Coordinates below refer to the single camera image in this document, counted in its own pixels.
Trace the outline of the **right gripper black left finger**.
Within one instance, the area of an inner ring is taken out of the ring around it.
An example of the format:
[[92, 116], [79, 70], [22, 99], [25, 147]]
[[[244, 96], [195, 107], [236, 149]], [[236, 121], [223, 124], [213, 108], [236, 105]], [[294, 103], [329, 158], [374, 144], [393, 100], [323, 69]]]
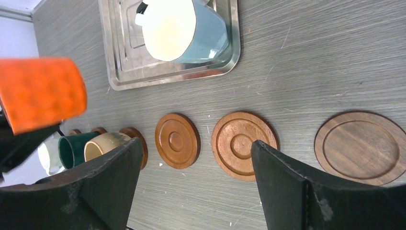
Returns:
[[34, 184], [0, 190], [3, 230], [124, 230], [143, 152], [139, 138]]

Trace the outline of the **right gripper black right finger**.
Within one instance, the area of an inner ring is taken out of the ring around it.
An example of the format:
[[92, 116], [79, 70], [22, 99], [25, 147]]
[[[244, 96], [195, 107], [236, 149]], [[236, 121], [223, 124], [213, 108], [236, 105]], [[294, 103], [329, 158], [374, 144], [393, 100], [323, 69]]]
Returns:
[[253, 169], [270, 230], [403, 230], [406, 187], [343, 179], [291, 158], [261, 140]]

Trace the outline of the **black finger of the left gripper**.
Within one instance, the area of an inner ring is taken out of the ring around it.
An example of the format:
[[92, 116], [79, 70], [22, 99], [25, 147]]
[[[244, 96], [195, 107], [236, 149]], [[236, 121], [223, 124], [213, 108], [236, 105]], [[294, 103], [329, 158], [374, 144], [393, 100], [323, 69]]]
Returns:
[[0, 112], [0, 180], [4, 174], [20, 166], [37, 147], [60, 130], [60, 124], [22, 134], [14, 134], [3, 111]]

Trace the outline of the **white blue mug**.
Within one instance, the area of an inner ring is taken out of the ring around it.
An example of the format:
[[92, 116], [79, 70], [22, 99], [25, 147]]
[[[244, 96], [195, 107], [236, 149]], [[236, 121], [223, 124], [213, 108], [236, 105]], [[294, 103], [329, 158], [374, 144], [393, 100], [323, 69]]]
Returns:
[[58, 142], [60, 137], [59, 134], [54, 134], [37, 148], [39, 161], [48, 176], [66, 170], [59, 157]]

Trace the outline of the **beige mug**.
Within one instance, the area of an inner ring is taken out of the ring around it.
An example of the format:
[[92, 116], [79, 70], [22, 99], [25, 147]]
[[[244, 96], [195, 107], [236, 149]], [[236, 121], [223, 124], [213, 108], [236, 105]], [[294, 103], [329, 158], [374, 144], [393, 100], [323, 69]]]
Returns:
[[124, 133], [108, 132], [89, 140], [84, 147], [85, 162], [93, 160], [129, 141], [131, 138]]

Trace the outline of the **dark green mug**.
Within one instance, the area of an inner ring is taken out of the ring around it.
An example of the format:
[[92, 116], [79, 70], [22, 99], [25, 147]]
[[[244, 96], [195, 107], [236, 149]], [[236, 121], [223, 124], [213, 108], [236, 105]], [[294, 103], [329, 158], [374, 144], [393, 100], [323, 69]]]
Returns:
[[58, 141], [58, 153], [63, 167], [68, 170], [84, 163], [85, 145], [98, 135], [98, 132], [89, 132], [60, 137]]

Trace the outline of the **orange mug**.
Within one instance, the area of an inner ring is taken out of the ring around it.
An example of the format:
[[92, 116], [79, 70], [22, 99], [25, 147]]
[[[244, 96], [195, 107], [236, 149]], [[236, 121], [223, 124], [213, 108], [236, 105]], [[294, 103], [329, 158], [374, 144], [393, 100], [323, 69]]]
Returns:
[[87, 105], [84, 79], [71, 59], [0, 60], [0, 106], [15, 135], [79, 116]]

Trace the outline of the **orange brown coaster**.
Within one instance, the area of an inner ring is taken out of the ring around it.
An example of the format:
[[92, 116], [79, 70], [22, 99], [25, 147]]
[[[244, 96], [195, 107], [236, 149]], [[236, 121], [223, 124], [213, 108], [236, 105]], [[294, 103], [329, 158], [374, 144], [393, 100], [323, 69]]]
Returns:
[[72, 135], [78, 135], [78, 134], [81, 134], [82, 132], [79, 130], [79, 129], [72, 129], [72, 130], [69, 130], [68, 132], [67, 132], [67, 136], [72, 136]]
[[214, 158], [231, 177], [255, 181], [251, 146], [256, 140], [280, 149], [277, 132], [264, 118], [245, 111], [229, 113], [217, 122], [212, 131]]

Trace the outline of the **orange brown coaster front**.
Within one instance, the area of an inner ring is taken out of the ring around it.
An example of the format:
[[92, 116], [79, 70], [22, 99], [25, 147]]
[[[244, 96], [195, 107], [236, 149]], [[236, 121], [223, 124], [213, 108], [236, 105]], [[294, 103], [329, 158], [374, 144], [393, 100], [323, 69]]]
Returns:
[[229, 113], [217, 122], [212, 131], [214, 158], [231, 177], [255, 181], [251, 146], [256, 140], [280, 149], [277, 132], [264, 118], [245, 111]]

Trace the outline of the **dark wooden coaster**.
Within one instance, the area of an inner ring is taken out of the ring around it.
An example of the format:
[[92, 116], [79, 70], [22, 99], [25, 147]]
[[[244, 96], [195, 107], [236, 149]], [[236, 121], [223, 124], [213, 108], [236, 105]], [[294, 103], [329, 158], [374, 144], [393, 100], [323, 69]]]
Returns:
[[327, 173], [363, 184], [388, 184], [406, 172], [405, 131], [372, 112], [328, 119], [316, 133], [314, 152]]

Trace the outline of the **metal tray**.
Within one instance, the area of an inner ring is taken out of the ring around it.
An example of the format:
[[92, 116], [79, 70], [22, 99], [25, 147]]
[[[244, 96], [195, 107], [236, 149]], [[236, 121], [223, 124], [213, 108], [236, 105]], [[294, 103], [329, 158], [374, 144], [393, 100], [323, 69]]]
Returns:
[[142, 29], [135, 24], [139, 0], [99, 1], [107, 73], [116, 91], [228, 73], [241, 54], [237, 0], [209, 0], [208, 7], [225, 21], [229, 45], [213, 61], [189, 64], [154, 59], [147, 51]]

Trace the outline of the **light blue mug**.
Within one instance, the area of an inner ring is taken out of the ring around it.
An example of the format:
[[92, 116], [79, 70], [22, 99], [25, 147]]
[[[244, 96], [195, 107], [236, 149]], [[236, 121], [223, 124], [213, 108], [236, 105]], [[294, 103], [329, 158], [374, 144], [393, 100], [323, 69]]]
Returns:
[[229, 45], [224, 19], [202, 0], [144, 0], [136, 10], [148, 53], [176, 63], [205, 63]]

